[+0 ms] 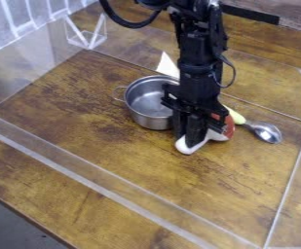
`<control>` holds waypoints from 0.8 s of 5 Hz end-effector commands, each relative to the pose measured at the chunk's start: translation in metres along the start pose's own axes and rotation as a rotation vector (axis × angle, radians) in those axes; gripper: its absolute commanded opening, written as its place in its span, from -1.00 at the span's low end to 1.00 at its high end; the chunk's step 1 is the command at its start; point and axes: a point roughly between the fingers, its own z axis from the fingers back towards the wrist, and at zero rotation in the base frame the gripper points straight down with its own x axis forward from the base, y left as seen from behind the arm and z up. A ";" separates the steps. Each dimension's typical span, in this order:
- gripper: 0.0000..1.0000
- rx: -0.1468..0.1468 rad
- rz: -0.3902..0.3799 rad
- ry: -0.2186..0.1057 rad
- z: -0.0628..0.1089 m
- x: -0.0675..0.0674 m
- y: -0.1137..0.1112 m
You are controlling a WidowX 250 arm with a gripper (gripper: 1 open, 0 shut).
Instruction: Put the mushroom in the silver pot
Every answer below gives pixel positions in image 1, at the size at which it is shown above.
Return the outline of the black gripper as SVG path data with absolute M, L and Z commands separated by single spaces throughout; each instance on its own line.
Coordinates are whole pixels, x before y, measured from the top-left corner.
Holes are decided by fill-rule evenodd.
M 222 131 L 224 128 L 227 109 L 218 100 L 220 85 L 216 83 L 187 83 L 175 86 L 163 84 L 162 89 L 164 91 L 162 104 L 174 111 L 175 138 L 179 139 L 184 135 L 186 146 L 191 148 L 204 140 L 208 128 L 215 131 Z

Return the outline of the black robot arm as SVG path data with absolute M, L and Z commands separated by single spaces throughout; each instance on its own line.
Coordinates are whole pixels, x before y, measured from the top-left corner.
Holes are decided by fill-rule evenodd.
M 170 14 L 179 49 L 178 84 L 164 85 L 163 104 L 172 109 L 176 142 L 191 149 L 204 144 L 212 130 L 226 131 L 228 111 L 219 102 L 226 32 L 219 0 L 135 0 Z

